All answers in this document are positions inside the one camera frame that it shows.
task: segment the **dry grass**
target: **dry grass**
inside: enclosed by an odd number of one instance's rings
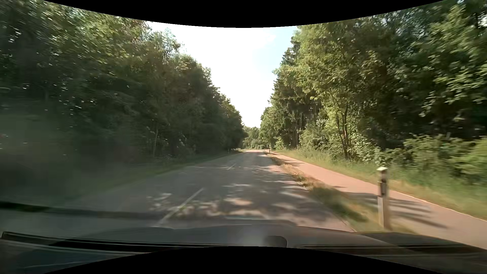
[[[333,210],[335,215],[347,222],[355,231],[377,232],[386,231],[378,223],[377,208],[365,203],[350,199],[346,193],[341,192],[325,183],[303,174],[295,167],[286,164],[279,158],[266,153],[272,161],[279,165],[294,180],[306,188],[310,195],[325,206]],[[412,230],[392,223],[393,231],[414,233]]]

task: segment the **roadside vegetation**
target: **roadside vegetation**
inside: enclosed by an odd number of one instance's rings
[[[332,160],[316,150],[277,150],[278,153],[305,161],[372,184],[377,184],[377,165],[359,161]],[[470,185],[448,173],[420,171],[398,165],[390,166],[389,187],[453,210],[487,219],[487,190]]]
[[[487,219],[487,6],[444,0],[298,26],[258,141]]]
[[[307,189],[310,195],[331,209],[336,216],[346,221],[355,231],[376,232],[386,231],[378,223],[377,208],[356,199],[350,199],[346,193],[341,192],[325,183],[303,174],[290,164],[277,157],[267,154],[272,161],[279,165],[283,171]],[[414,233],[403,225],[392,222],[392,229],[396,232]]]
[[[2,195],[48,201],[241,147],[239,112],[169,30],[0,2]]]

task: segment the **dashed white lane line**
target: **dashed white lane line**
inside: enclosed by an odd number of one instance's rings
[[[203,189],[205,188],[202,187],[200,190],[198,190],[193,195],[191,195],[188,199],[186,199],[186,201],[184,201],[184,203],[180,204],[175,210],[169,212],[166,216],[164,216],[164,218],[162,218],[159,223],[163,223],[169,218],[171,218],[171,216],[173,216],[176,212],[180,211],[187,203],[189,203],[189,201],[193,200],[193,198],[195,198],[196,195],[198,195],[201,191],[203,191]]]
[[[234,163],[232,166],[227,167],[226,170],[230,170],[232,167],[234,167],[237,163]]]

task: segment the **black border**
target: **black border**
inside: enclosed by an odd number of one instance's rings
[[[169,24],[207,27],[282,27],[377,15],[439,1],[50,1],[80,9]]]

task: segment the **asphalt road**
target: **asphalt road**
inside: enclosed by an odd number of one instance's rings
[[[352,231],[262,151],[247,151],[71,201],[43,213],[0,212],[0,230],[80,236],[110,229],[282,220]]]

